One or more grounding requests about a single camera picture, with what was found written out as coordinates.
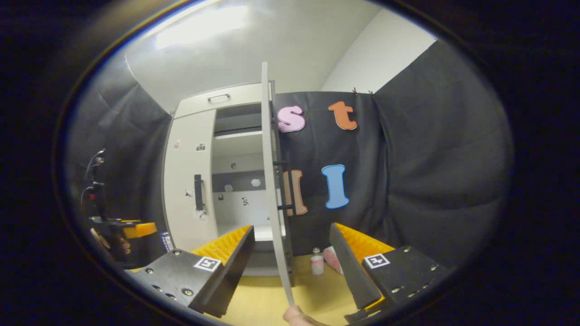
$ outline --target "cabinet door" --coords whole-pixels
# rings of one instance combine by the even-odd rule
[[[164,165],[167,224],[179,249],[194,250],[218,237],[212,196],[212,142],[216,110],[174,119],[169,131]],[[195,193],[194,176],[201,175]],[[203,210],[196,210],[196,196]]]
[[[268,211],[270,215],[270,223],[272,226],[272,241],[274,244],[274,253],[276,255],[276,263],[278,264],[278,272],[289,305],[294,305],[294,297],[292,295],[292,288],[290,285],[290,277],[288,275],[288,264],[284,254],[284,245],[282,243],[282,225],[280,223],[281,211],[278,209],[282,205],[282,197],[280,196],[280,185],[276,186],[274,174],[274,156],[272,151],[272,117],[270,114],[270,96],[268,83],[268,64],[262,63],[262,147],[264,153],[264,178],[266,181],[266,195],[268,200]]]

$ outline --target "black handle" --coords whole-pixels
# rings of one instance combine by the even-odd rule
[[[292,206],[292,212],[296,216],[296,203],[294,202],[294,185],[292,184],[292,167],[290,166],[290,151],[286,151],[286,168],[288,169],[288,185],[290,188],[290,205]]]
[[[216,96],[208,97],[208,102],[211,102],[212,99],[214,99],[216,97],[220,97],[220,96],[227,96],[228,99],[230,98],[229,94],[216,95]]]
[[[194,182],[194,191],[195,191],[195,210],[196,211],[203,211],[204,210],[204,200],[201,197],[201,175],[194,175],[193,176]]]

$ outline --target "metal rod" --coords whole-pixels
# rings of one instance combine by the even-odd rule
[[[230,98],[229,94],[221,94],[221,95],[216,95],[216,96],[212,96],[212,97],[208,97],[208,102],[211,102],[212,99],[216,98],[216,97],[221,97],[221,96],[227,96],[227,98]]]

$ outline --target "ceiling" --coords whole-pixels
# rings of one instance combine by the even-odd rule
[[[185,19],[239,5],[246,5],[247,12],[237,30],[160,50],[155,47],[156,35],[141,37],[120,53],[166,111],[197,93],[259,82],[263,61],[269,63],[277,93],[321,90],[381,9],[363,0],[221,0]]]

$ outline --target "white bottle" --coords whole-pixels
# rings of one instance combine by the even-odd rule
[[[312,275],[322,275],[324,274],[324,257],[320,252],[320,249],[315,248],[312,250],[312,257],[310,257],[310,267],[312,268]]]

